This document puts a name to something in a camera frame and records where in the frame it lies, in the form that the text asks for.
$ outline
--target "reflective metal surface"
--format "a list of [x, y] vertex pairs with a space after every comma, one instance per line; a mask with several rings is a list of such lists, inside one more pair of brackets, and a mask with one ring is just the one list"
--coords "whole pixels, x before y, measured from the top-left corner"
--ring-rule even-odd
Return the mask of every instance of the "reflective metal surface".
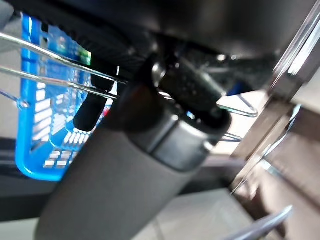
[[20, 78], [25, 78], [25, 79], [30, 79], [39, 83], [44, 83], [44, 84], [49, 84], [49, 85], [57, 85], [57, 86], [63, 86], [63, 87], [68, 87], [68, 88], [73, 88], [77, 90], [81, 90], [90, 94], [95, 94], [98, 96], [101, 96], [106, 99], [117, 99], [116, 95], [113, 95], [111, 93], [89, 87], [89, 86], [84, 86], [75, 82], [70, 82], [70, 81], [65, 81], [65, 80], [60, 80], [60, 79], [55, 79], [55, 78], [49, 78], [49, 77], [44, 77], [44, 76], [36, 76], [24, 71], [17, 71], [8, 67], [0, 66], [0, 72], [9, 74], [15, 77], [20, 77]]
[[295, 123], [295, 120], [297, 118], [297, 115], [300, 111], [301, 105], [298, 104], [294, 107], [294, 109], [292, 110], [292, 114], [291, 114], [291, 118], [288, 122], [288, 124], [286, 125], [286, 128], [284, 130], [284, 132], [282, 133], [282, 135], [280, 135], [277, 140], [269, 145], [264, 151], [262, 156], [259, 158], [259, 160], [256, 161], [256, 163], [249, 169], [249, 171], [244, 175], [244, 177], [242, 178], [242, 180], [239, 182], [239, 184], [232, 190], [231, 194], [234, 194], [246, 181], [248, 176], [251, 174], [251, 172], [253, 171], [253, 169], [264, 159], [267, 158], [267, 156], [277, 147], [279, 146], [279, 144], [285, 139], [285, 137], [287, 136], [288, 132], [290, 131], [290, 129], [292, 128], [292, 126]]
[[299, 31], [291, 41], [289, 47], [281, 57], [280, 61], [274, 68], [274, 81], [271, 88], [274, 88], [279, 79], [285, 74], [295, 61], [300, 50], [303, 48], [307, 39], [314, 31], [320, 19], [320, 0], [317, 0], [309, 15], [306, 17]]
[[227, 132], [220, 140], [220, 142], [239, 143], [243, 140], [242, 137]]
[[257, 240], [283, 223], [293, 213], [293, 206], [287, 206], [281, 212], [265, 216], [251, 226], [237, 232], [224, 240]]
[[13, 96], [12, 94], [0, 89], [0, 95], [14, 101], [18, 108], [28, 108], [30, 105], [26, 101], [20, 100], [19, 98]]
[[44, 48], [42, 48], [42, 47], [40, 47], [38, 45], [35, 45], [33, 43], [30, 43], [28, 41], [24, 41], [24, 40], [22, 40], [20, 38], [17, 38], [17, 37], [14, 37], [14, 36], [10, 36], [8, 34], [0, 32], [0, 40], [5, 40], [5, 41], [7, 41], [9, 43], [18, 45], [18, 46], [26, 48], [26, 49], [29, 49], [29, 50], [31, 50], [31, 51], [33, 51], [35, 53], [38, 53], [38, 54], [40, 54], [42, 56], [50, 58], [50, 59], [52, 59], [54, 61], [57, 61], [57, 62], [59, 62], [59, 63], [61, 63], [63, 65], [66, 65], [68, 67], [71, 67], [71, 68], [74, 68], [74, 69], [78, 69], [80, 71], [84, 71], [84, 72], [96, 75], [98, 77], [101, 77], [101, 78], [104, 78], [104, 79], [107, 79], [107, 80], [110, 80], [110, 81], [114, 81], [114, 82], [121, 83], [121, 84], [127, 84], [127, 81], [125, 81], [125, 80], [121, 80], [119, 78], [116, 78], [116, 77], [113, 77], [113, 76], [109, 76], [109, 75], [101, 73], [99, 71], [90, 69], [90, 68], [88, 68], [86, 66], [78, 65], [76, 63], [71, 62], [66, 57], [60, 56], [60, 55], [58, 55], [58, 54], [56, 54], [56, 53], [54, 53], [52, 51], [44, 49]]
[[296, 75], [300, 71], [300, 69], [305, 64], [306, 60], [308, 59], [309, 55], [311, 54], [312, 50], [316, 46], [319, 39], [320, 39], [320, 21], [315, 26], [309, 38], [303, 45], [301, 51], [294, 59], [292, 65], [288, 70], [288, 74]]
[[237, 97], [245, 103], [245, 105], [248, 106], [248, 108], [250, 108], [250, 110], [252, 110], [252, 112], [248, 112], [248, 111], [243, 111], [243, 110], [239, 110], [233, 107], [229, 107], [229, 106], [223, 106], [220, 104], [217, 104], [217, 106], [221, 109], [227, 110], [228, 112], [232, 113], [232, 114], [237, 114], [237, 115], [241, 115], [241, 116], [245, 116], [248, 118], [256, 118], [258, 117], [258, 110], [253, 107], [241, 94], [237, 95]]

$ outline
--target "chrome wire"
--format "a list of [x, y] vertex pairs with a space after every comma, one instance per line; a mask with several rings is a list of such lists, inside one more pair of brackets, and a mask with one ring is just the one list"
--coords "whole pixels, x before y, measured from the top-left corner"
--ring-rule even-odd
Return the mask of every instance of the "chrome wire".
[[86, 67], [86, 66], [81, 66], [81, 65], [78, 65], [72, 61], [70, 61], [67, 57], [64, 57], [64, 56], [60, 56], [50, 50], [47, 50], [47, 49], [44, 49], [38, 45], [35, 45], [31, 42], [28, 42], [28, 41], [25, 41], [25, 40], [22, 40], [20, 38], [17, 38], [17, 37], [14, 37], [14, 36], [11, 36], [11, 35], [8, 35], [8, 34], [5, 34], [3, 32], [0, 32], [0, 40], [4, 40], [4, 41], [7, 41], [11, 44], [14, 44], [14, 45], [18, 45], [22, 48], [26, 48], [32, 52], [35, 52], [37, 54], [40, 54], [44, 57], [47, 57], [47, 58], [50, 58], [54, 61], [57, 61], [63, 65], [66, 65], [68, 67], [71, 67], [71, 68], [74, 68], [74, 69], [77, 69], [77, 70], [80, 70], [80, 71], [84, 71], [86, 73], [90, 73], [90, 74], [93, 74], [93, 75], [96, 75], [98, 77], [101, 77], [101, 78], [104, 78], [104, 79], [107, 79], [107, 80], [111, 80], [113, 82], [117, 82], [117, 83], [121, 83], [121, 84], [127, 84], [128, 82], [126, 80], [122, 80], [122, 79], [119, 79], [119, 78], [116, 78], [116, 77], [113, 77], [113, 76], [110, 76], [110, 75], [107, 75], [107, 74], [104, 74], [102, 72], [99, 72], [99, 71], [96, 71], [96, 70], [93, 70], [89, 67]]
[[220, 109], [224, 109], [227, 110], [228, 112], [232, 113], [232, 114], [237, 114], [237, 115], [241, 115], [244, 117], [248, 117], [248, 118], [256, 118], [258, 117], [259, 113], [258, 110], [253, 107], [241, 94], [236, 95], [242, 102], [244, 102], [245, 105], [248, 106], [248, 108], [252, 111], [252, 112], [248, 112], [248, 111], [243, 111], [243, 110], [239, 110], [230, 106], [224, 106], [224, 105], [220, 105], [217, 104], [217, 106]]
[[76, 82], [70, 82], [70, 81], [65, 81], [65, 80], [60, 80], [60, 79], [55, 79], [55, 78], [49, 78], [45, 76], [37, 76], [33, 75], [24, 71], [18, 71], [14, 70], [5, 66], [0, 66], [0, 72], [8, 75], [12, 75], [15, 77], [20, 77], [20, 78], [25, 78], [25, 79], [30, 79], [39, 83], [44, 83], [44, 84], [49, 84], [49, 85], [56, 85], [56, 86], [63, 86], [63, 87], [68, 87], [72, 89], [77, 89], [81, 90], [90, 94], [95, 94], [100, 97], [106, 98], [106, 99], [117, 99], [118, 97], [116, 95], [113, 95], [111, 93], [108, 93], [106, 91], [102, 91], [99, 89], [96, 89], [94, 87], [90, 86], [84, 86]]
[[18, 108], [28, 108], [30, 105], [26, 101], [21, 101], [19, 98], [13, 96], [12, 94], [0, 89], [0, 95], [12, 100], [16, 103]]
[[225, 133], [224, 137], [227, 139], [221, 139], [220, 142], [227, 142], [227, 143], [240, 143], [243, 138], [238, 136], [238, 135], [234, 135], [232, 133]]

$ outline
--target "blue plastic basket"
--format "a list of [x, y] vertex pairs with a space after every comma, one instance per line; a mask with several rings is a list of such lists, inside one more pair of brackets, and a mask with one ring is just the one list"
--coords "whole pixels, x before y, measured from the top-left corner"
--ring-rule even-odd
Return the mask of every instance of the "blue plastic basket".
[[[86, 51], [57, 27], [42, 32], [42, 23], [23, 15], [22, 38], [72, 60], [83, 61]], [[90, 74], [66, 67], [21, 50], [23, 71], [49, 78], [90, 86]], [[90, 61], [90, 53], [85, 58]], [[59, 181], [92, 132], [73, 125], [73, 118], [86, 99], [86, 93], [62, 86], [21, 79], [20, 95], [28, 108], [19, 109], [15, 161], [26, 176], [46, 181]]]

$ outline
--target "shopping basket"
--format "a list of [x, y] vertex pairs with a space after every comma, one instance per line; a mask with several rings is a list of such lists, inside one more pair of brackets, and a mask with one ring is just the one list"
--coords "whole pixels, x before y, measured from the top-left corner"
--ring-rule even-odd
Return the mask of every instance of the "shopping basket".
[[[21, 78], [20, 97], [2, 90], [0, 94], [15, 101], [19, 108], [17, 167], [30, 178], [59, 181], [95, 130], [84, 132], [73, 125], [74, 116], [86, 95], [91, 93], [107, 98], [104, 113], [117, 98], [117, 84], [111, 92], [101, 91], [91, 86], [91, 75], [120, 84], [127, 81], [89, 68], [89, 52], [57, 27], [48, 26], [43, 31], [43, 26], [37, 19], [24, 14], [22, 39], [0, 32], [0, 40], [23, 48], [21, 71], [0, 66], [0, 72]], [[160, 89], [159, 93], [168, 95]], [[241, 95], [238, 97], [251, 112], [217, 105], [233, 114], [255, 118], [257, 110]], [[221, 141], [241, 140], [237, 135], [226, 133]]]
[[[23, 40], [68, 59], [90, 64], [89, 52], [59, 28], [45, 28], [46, 31], [42, 31], [40, 21], [23, 15]], [[21, 50], [21, 70], [40, 77], [87, 87], [91, 85], [90, 73], [65, 66], [25, 48]], [[79, 89], [21, 79], [15, 162], [24, 175], [46, 181], [61, 179], [93, 132], [80, 131], [73, 125], [73, 118], [86, 95]], [[108, 100], [106, 108], [111, 104], [112, 100]]]

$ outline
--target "gray floor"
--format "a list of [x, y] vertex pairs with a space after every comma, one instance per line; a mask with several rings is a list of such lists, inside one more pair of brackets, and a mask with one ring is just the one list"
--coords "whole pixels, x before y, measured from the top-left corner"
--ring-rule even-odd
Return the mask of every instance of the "gray floor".
[[[0, 223], [0, 238], [32, 240], [37, 219]], [[219, 240], [252, 220], [226, 189], [181, 196], [133, 240]]]

